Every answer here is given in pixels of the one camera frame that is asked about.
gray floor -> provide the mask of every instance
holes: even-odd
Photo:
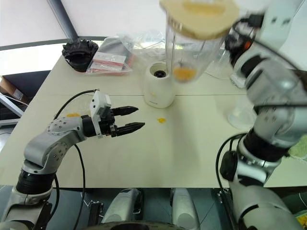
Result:
[[[0,151],[9,138],[13,127],[0,128]],[[0,185],[0,216],[8,201],[11,186]],[[107,207],[121,189],[90,189],[85,196],[88,203],[91,200],[104,203],[104,215]],[[216,199],[211,189],[189,189],[201,222],[201,230],[228,230],[228,222],[222,204]],[[170,189],[145,188],[144,220],[170,222],[171,206],[169,204]],[[49,202],[55,202],[55,190],[52,192]],[[60,203],[47,230],[72,229],[80,207],[80,191],[61,190]],[[83,206],[82,215],[77,229],[87,226],[89,208]]]

plastic bag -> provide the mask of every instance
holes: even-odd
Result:
[[[165,60],[165,39],[161,32],[150,30],[118,36],[126,49],[145,64]]]
[[[133,54],[117,37],[108,37],[98,48],[86,73],[124,75],[132,71]]]

white wall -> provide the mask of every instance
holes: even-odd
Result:
[[[165,30],[165,13],[159,0],[62,0],[62,3],[79,36]]]
[[[46,0],[0,0],[0,46],[65,38]]]

blender jar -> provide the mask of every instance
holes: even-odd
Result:
[[[166,66],[179,82],[197,79],[216,57],[238,8],[232,0],[160,0],[166,11]]]
[[[165,46],[168,72],[180,82],[197,79],[216,57],[225,36],[198,40],[177,32],[174,28],[180,26],[171,18],[168,22]]]

black cable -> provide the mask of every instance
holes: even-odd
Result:
[[[73,227],[73,230],[76,230],[76,228],[78,226],[78,223],[79,223],[80,215],[81,215],[81,212],[82,212],[84,196],[85,196],[85,168],[84,168],[84,164],[83,164],[83,160],[82,160],[82,155],[81,155],[79,147],[77,145],[74,145],[74,147],[76,147],[76,149],[78,151],[78,154],[79,154],[79,157],[80,157],[80,162],[81,162],[81,167],[82,167],[82,177],[83,177],[83,189],[82,189],[81,205],[80,205],[78,217],[77,217],[75,225]]]
[[[263,108],[289,108],[289,107],[307,107],[307,104],[262,104],[262,105],[256,105],[254,106],[254,109],[257,111],[259,109]]]
[[[221,183],[221,179],[220,179],[220,175],[219,175],[219,160],[220,160],[220,156],[221,156],[221,153],[223,151],[223,148],[225,147],[225,145],[230,141],[230,140],[235,140],[235,139],[240,139],[241,137],[243,137],[246,133],[241,133],[241,134],[237,134],[237,135],[234,135],[230,138],[228,138],[226,141],[224,141],[224,143],[221,145],[219,151],[217,152],[217,155],[216,155],[216,160],[215,160],[215,173],[216,173],[216,177],[217,177],[217,181],[219,183],[219,186],[220,186],[220,189],[222,190],[222,193],[224,193],[224,190],[223,190],[223,186],[222,186],[222,183]]]
[[[83,92],[80,92],[76,95],[74,95],[73,97],[71,97],[60,109],[59,111],[57,112],[57,114],[55,115],[54,119],[57,119],[58,116],[60,115],[60,113],[62,112],[62,110],[69,104],[69,102],[71,102],[73,99],[75,99],[76,97],[79,97],[80,95],[82,94],[86,94],[86,93],[89,93],[89,92],[95,92],[96,90],[87,90],[87,91],[83,91]]]
[[[292,62],[290,61],[289,59],[285,58],[283,55],[279,54],[276,50],[273,50],[272,48],[268,47],[266,44],[258,41],[257,39],[255,38],[251,38],[245,34],[242,34],[239,30],[237,30],[236,26],[239,24],[239,23],[247,23],[248,22],[248,18],[243,18],[243,19],[240,19],[239,21],[235,22],[232,26],[232,29],[237,33],[239,34],[240,36],[242,36],[243,38],[251,41],[251,42],[254,42],[256,44],[258,44],[259,46],[262,46],[263,48],[271,51],[272,53],[274,53],[276,56],[280,57],[281,59],[283,59],[285,62],[287,62],[290,66],[292,66],[294,69],[296,70],[299,70],[299,68]]]
[[[83,91],[83,92],[80,92],[76,95],[74,95],[73,97],[71,97],[60,109],[59,111],[57,112],[57,114],[55,115],[54,117],[54,120],[58,118],[58,116],[60,115],[60,113],[63,111],[63,109],[73,100],[75,99],[76,97],[82,95],[82,94],[86,94],[86,93],[90,93],[90,92],[95,92],[96,90],[86,90],[86,91]],[[79,153],[79,158],[80,158],[80,161],[81,161],[81,166],[82,166],[82,171],[83,171],[83,191],[85,191],[85,169],[84,169],[84,164],[83,164],[83,160],[82,160],[82,155],[81,155],[81,152],[80,152],[80,149],[78,148],[77,145],[74,145]],[[58,208],[58,205],[59,205],[59,182],[58,182],[58,178],[57,178],[57,175],[55,174],[54,176],[54,181],[55,181],[55,184],[56,184],[56,191],[57,191],[57,198],[56,198],[56,202],[54,204],[54,208],[50,214],[50,218],[49,220],[53,217],[54,213],[56,212],[57,208]],[[75,224],[75,227],[77,226],[78,222],[79,222],[79,218],[80,218],[80,214],[81,214],[81,211],[82,211],[82,206],[83,206],[83,201],[84,201],[84,193],[83,192],[83,197],[82,197],[82,201],[81,201],[81,207],[80,207],[80,210],[79,210],[79,215],[78,215],[78,218],[76,220],[76,224]]]
[[[59,181],[58,181],[58,178],[57,178],[56,174],[54,175],[54,182],[56,183],[57,197],[56,197],[56,203],[54,205],[54,208],[53,208],[53,210],[52,210],[52,212],[50,214],[49,221],[51,220],[51,218],[55,214],[55,212],[56,212],[56,210],[58,208],[58,205],[59,205]]]
[[[230,151],[230,152],[231,152],[231,150],[232,150],[232,144],[233,144],[234,140],[235,140],[235,139],[231,139],[231,140],[230,140],[230,144],[229,144],[229,151]]]

